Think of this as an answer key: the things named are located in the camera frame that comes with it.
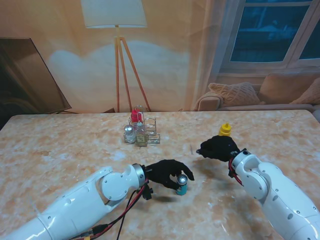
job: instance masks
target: robotic arm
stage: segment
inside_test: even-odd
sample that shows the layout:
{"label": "robotic arm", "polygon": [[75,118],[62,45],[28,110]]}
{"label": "robotic arm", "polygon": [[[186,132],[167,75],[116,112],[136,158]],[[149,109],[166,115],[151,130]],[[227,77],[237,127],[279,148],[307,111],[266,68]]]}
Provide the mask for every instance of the robotic arm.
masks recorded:
{"label": "robotic arm", "polygon": [[277,166],[262,162],[246,149],[240,151],[228,136],[214,136],[202,143],[197,153],[228,162],[229,176],[235,177],[261,203],[264,215],[283,239],[320,239],[316,205]]}
{"label": "robotic arm", "polygon": [[152,191],[145,185],[146,179],[177,190],[180,186],[170,175],[178,176],[182,171],[195,180],[190,169],[174,159],[147,167],[128,165],[123,173],[113,172],[111,166],[104,167],[59,196],[44,212],[5,240],[68,240],[87,231],[115,209],[126,199],[129,188],[141,188],[142,195],[144,190],[149,190],[143,197],[150,199]]}

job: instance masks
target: floor lamp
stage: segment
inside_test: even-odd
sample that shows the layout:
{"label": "floor lamp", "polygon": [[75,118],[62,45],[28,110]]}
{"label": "floor lamp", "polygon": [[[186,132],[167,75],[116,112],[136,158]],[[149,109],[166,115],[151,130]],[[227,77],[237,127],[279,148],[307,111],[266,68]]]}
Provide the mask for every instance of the floor lamp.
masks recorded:
{"label": "floor lamp", "polygon": [[130,92],[127,81],[126,66],[122,44],[131,63],[135,78],[143,95],[146,107],[151,112],[146,93],[141,84],[134,60],[130,53],[127,41],[120,36],[120,28],[145,28],[147,27],[146,16],[141,0],[81,0],[85,26],[87,28],[115,28],[115,81],[116,81],[116,111],[120,111],[119,93],[119,55],[124,78],[124,85],[130,112],[132,111]]}

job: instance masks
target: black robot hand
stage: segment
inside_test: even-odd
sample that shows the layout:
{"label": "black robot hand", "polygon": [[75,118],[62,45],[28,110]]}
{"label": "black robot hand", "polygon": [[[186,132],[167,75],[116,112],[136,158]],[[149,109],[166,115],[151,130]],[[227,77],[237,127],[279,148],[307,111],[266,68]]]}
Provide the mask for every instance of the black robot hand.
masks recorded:
{"label": "black robot hand", "polygon": [[185,164],[174,159],[161,160],[146,166],[144,171],[149,180],[174,190],[179,188],[179,184],[172,181],[170,175],[179,176],[183,171],[190,180],[195,180],[192,171]]}
{"label": "black robot hand", "polygon": [[232,152],[240,152],[233,139],[218,135],[201,143],[200,149],[196,151],[204,158],[218,159],[222,162],[228,162],[233,157]]}

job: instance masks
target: window frame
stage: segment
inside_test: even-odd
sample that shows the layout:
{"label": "window frame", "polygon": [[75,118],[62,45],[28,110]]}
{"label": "window frame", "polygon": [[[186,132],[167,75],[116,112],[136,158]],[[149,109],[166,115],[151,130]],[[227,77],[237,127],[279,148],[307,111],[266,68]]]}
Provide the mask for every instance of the window frame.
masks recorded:
{"label": "window frame", "polygon": [[[245,7],[289,7],[289,6],[309,6],[305,16],[296,32],[288,51],[285,54],[283,61],[274,62],[244,62],[244,61],[230,61],[241,18]],[[290,66],[297,68],[301,66],[312,67],[315,66],[311,63],[320,64],[320,58],[314,59],[299,59],[308,39],[315,28],[320,18],[320,0],[303,1],[303,2],[259,2],[259,3],[246,3],[246,0],[239,0],[233,23],[230,38],[225,50],[222,60],[222,68],[220,73],[228,73],[230,70],[268,70],[268,69],[285,69]]]}

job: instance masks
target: table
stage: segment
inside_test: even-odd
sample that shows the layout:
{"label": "table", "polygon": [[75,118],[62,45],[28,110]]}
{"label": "table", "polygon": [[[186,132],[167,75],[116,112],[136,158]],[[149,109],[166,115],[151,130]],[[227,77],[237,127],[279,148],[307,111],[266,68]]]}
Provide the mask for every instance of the table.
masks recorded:
{"label": "table", "polygon": [[[201,142],[228,121],[240,149],[270,161],[296,182],[320,208],[320,124],[305,110],[152,112],[161,144],[124,143],[128,113],[19,115],[0,131],[0,236],[36,216],[56,197],[103,166],[162,159],[193,171],[188,192],[150,183],[152,199],[127,214],[121,240],[279,240],[258,202],[228,177],[226,163],[196,154]],[[103,218],[109,223],[126,203]],[[120,224],[101,239],[116,239]]]}

